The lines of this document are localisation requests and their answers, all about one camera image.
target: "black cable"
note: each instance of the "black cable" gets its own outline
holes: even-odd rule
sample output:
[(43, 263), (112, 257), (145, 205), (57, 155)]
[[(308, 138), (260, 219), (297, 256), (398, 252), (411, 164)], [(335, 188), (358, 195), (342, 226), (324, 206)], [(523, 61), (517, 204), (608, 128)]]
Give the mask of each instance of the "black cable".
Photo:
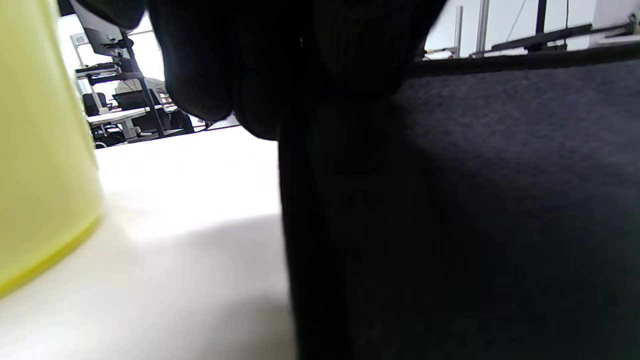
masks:
[(509, 31), (509, 35), (507, 35), (507, 40), (505, 40), (504, 42), (509, 41), (509, 39), (511, 38), (511, 34), (513, 34), (513, 30), (516, 28), (516, 24), (518, 24), (518, 20), (520, 20), (520, 16), (522, 15), (522, 10), (524, 10), (524, 6), (527, 3), (527, 0), (522, 0), (522, 4), (520, 4), (520, 10), (518, 10), (518, 15), (516, 16), (516, 19), (513, 21), (513, 25), (511, 25), (511, 31)]

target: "white sign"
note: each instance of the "white sign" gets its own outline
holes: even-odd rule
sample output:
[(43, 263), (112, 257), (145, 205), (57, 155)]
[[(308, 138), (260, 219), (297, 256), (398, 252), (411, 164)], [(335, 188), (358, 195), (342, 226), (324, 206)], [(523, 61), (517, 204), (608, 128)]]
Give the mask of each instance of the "white sign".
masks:
[(86, 35), (84, 33), (71, 35), (71, 41), (76, 46), (89, 43), (89, 40), (86, 38)]

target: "computer monitor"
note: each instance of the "computer monitor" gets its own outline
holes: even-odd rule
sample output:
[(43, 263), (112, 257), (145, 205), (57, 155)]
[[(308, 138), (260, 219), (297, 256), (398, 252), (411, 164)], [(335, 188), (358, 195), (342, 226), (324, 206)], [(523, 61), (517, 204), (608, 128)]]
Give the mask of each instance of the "computer monitor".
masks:
[(76, 11), (78, 20), (80, 20), (80, 24), (84, 28), (84, 34), (96, 54), (125, 59), (131, 58), (126, 49), (116, 44), (123, 38), (118, 26), (94, 15), (80, 5), (77, 0), (71, 0), (71, 6)]

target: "white wall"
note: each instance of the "white wall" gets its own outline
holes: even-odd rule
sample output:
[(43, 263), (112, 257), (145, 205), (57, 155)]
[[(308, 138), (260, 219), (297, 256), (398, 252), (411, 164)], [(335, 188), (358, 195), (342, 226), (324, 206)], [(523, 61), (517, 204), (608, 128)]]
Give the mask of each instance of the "white wall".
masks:
[[(604, 27), (625, 22), (632, 12), (640, 12), (640, 0), (598, 0), (593, 25)], [(595, 43), (603, 35), (591, 38)]]
[[(461, 56), (468, 56), (470, 53), (475, 52), (480, 2), (480, 0), (449, 0), (440, 14), (438, 22), (429, 34), (426, 48), (437, 49), (453, 45), (456, 7), (462, 5), (464, 7), (464, 19), (460, 53)], [(569, 26), (592, 22), (596, 2), (597, 0), (570, 0)], [(499, 44), (507, 40), (507, 35), (518, 15), (521, 4), (521, 0), (491, 1), (486, 34), (487, 49), (489, 49), (491, 45)], [(548, 0), (545, 30), (550, 31), (564, 28), (565, 14), (566, 0)], [(537, 0), (527, 0), (510, 40), (534, 35), (536, 32), (537, 16)], [(569, 48), (571, 50), (583, 49), (588, 46), (588, 42), (588, 38), (572, 39), (569, 40)]]

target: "metal pole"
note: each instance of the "metal pole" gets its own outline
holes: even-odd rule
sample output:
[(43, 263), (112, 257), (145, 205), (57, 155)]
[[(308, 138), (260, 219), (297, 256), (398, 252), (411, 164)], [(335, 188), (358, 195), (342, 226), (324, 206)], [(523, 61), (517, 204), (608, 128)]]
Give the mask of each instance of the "metal pole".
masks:
[(489, 0), (482, 0), (480, 3), (480, 18), (478, 19), (478, 38), (476, 42), (476, 52), (478, 57), (484, 56), (486, 46), (486, 29), (489, 22)]
[[(127, 36), (127, 33), (121, 29), (120, 34), (122, 35), (122, 41), (125, 44), (125, 49), (129, 53), (129, 57), (131, 58), (131, 64), (133, 65), (134, 70), (136, 72), (141, 73), (140, 68), (138, 67), (138, 61), (136, 61), (136, 54), (133, 51), (133, 46), (131, 44), (131, 41), (129, 40), (129, 37)], [(144, 77), (138, 78), (138, 82), (140, 82), (142, 95), (144, 96), (145, 102), (149, 107), (149, 112), (153, 114), (153, 119), (154, 119), (154, 122), (156, 123), (156, 129), (158, 130), (158, 138), (164, 138), (164, 129), (162, 127), (162, 121), (160, 120), (160, 115), (158, 115), (159, 111), (161, 110), (164, 111), (164, 110), (162, 108), (156, 109), (156, 106), (153, 100), (151, 99), (151, 94), (149, 93), (149, 89), (147, 88), (145, 78)]]
[(463, 16), (463, 7), (458, 6), (456, 8), (456, 34), (453, 39), (453, 47), (456, 48), (456, 53), (454, 54), (454, 58), (460, 57), (460, 44), (462, 43), (462, 16)]
[(536, 34), (545, 32), (547, 21), (547, 0), (538, 0), (538, 20), (536, 21)]
[(90, 82), (89, 88), (91, 89), (91, 96), (93, 97), (93, 101), (95, 101), (95, 107), (98, 109), (98, 115), (109, 113), (109, 110), (102, 106), (102, 101), (100, 101), (100, 97), (98, 97), (98, 94), (96, 94)]

